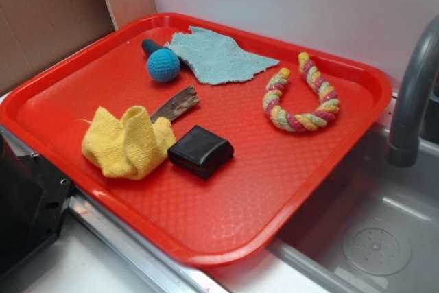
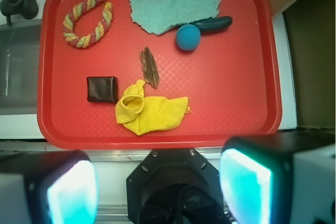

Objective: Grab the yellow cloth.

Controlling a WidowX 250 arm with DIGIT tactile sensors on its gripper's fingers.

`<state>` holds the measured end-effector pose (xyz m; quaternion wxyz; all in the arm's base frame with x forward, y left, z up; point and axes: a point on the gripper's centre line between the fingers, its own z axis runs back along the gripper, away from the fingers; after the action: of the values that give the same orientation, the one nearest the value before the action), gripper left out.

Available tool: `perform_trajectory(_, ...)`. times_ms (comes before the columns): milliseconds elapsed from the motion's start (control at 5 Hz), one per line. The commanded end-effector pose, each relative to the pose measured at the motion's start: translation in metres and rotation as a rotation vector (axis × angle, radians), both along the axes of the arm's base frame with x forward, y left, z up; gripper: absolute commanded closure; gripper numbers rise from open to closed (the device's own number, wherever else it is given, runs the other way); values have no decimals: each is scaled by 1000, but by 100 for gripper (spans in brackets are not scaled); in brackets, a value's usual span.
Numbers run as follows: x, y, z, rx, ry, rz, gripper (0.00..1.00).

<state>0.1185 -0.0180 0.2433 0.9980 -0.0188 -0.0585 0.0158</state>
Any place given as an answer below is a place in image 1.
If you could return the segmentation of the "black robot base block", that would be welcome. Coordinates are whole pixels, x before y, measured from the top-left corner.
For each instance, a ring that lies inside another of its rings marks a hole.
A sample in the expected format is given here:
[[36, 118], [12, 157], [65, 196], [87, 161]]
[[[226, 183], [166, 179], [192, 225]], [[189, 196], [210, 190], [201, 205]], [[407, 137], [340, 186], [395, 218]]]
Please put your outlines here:
[[18, 156], [1, 137], [1, 278], [60, 236], [71, 179], [40, 155]]

